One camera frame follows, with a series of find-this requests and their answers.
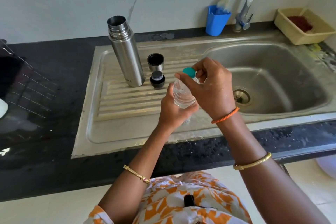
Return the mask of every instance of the bracelet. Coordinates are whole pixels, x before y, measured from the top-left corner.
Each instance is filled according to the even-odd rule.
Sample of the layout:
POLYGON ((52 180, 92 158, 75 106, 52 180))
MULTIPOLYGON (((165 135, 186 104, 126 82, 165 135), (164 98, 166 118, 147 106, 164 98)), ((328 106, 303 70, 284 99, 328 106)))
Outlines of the bracelet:
POLYGON ((268 152, 265 157, 257 160, 256 162, 253 162, 253 163, 247 164, 247 165, 243 165, 243 166, 233 165, 233 169, 234 170, 244 170, 244 169, 249 168, 249 167, 254 167, 254 166, 259 165, 259 164, 265 162, 266 160, 268 160, 271 157, 271 155, 272 154, 270 152, 268 152))
POLYGON ((231 117, 232 115, 234 115, 237 111, 239 110, 239 107, 236 107, 233 109, 232 112, 230 112, 228 115, 224 116, 223 118, 219 119, 219 120, 213 120, 211 123, 215 124, 215 123, 219 123, 223 120, 226 120, 227 118, 231 117))
POLYGON ((127 171, 130 171, 133 175, 136 175, 137 177, 139 177, 140 180, 142 180, 143 182, 145 182, 147 184, 151 183, 151 181, 149 179, 146 179, 145 176, 139 175, 136 171, 129 168, 129 166, 124 165, 124 169, 126 169, 127 171))

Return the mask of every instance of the plastic water bottle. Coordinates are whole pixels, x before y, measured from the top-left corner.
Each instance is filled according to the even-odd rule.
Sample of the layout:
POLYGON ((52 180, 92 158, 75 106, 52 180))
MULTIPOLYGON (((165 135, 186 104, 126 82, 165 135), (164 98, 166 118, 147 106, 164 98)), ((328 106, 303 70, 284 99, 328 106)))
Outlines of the plastic water bottle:
MULTIPOLYGON (((194 81, 198 82, 197 78, 195 77, 196 71, 192 67, 187 67, 183 69, 182 72, 186 73, 191 78, 193 78, 194 81)), ((191 106, 196 101, 195 97, 191 94, 188 87, 180 80, 176 80, 174 82, 173 96, 175 105, 178 105, 180 108, 183 109, 191 106)))

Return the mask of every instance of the crack in wall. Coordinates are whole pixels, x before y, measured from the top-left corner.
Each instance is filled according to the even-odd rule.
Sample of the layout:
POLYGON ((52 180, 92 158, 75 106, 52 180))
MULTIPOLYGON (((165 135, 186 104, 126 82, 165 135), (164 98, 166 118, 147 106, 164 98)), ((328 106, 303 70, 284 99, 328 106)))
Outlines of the crack in wall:
POLYGON ((133 5, 131 6, 131 8, 129 9, 129 12, 128 12, 128 17, 127 17, 127 22, 130 23, 131 22, 131 17, 132 17, 132 13, 133 13, 133 10, 134 10, 134 6, 136 4, 138 0, 134 0, 133 2, 133 5))

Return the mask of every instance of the countertop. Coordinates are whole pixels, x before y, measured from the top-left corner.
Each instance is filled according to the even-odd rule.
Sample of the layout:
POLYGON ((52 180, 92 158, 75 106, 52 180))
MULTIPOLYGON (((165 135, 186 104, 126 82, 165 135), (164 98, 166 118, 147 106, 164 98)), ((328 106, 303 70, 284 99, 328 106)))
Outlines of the countertop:
MULTIPOLYGON (((249 32, 275 30, 253 23, 249 32)), ((231 34, 226 27, 222 34, 231 34)), ((136 34, 137 42, 206 36, 204 28, 136 34)), ((111 184, 139 149, 71 159, 95 46, 107 36, 12 44, 10 47, 57 84, 42 130, 28 137, 0 134, 0 201, 111 184)), ((279 163, 336 154, 336 121, 253 133, 279 163)), ((166 144, 153 177, 233 164, 224 137, 166 144)))

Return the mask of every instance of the orange and white printed dress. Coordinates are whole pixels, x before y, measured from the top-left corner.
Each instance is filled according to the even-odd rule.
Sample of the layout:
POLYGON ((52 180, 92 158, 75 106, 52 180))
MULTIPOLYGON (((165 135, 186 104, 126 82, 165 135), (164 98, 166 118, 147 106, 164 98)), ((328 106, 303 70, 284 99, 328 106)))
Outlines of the orange and white printed dress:
MULTIPOLYGON (((84 224, 113 224, 96 206, 84 224)), ((191 172, 180 177, 151 179, 133 224, 246 224, 252 223, 240 199, 212 175, 191 172), (193 195, 196 206, 185 207, 184 197, 193 195)))

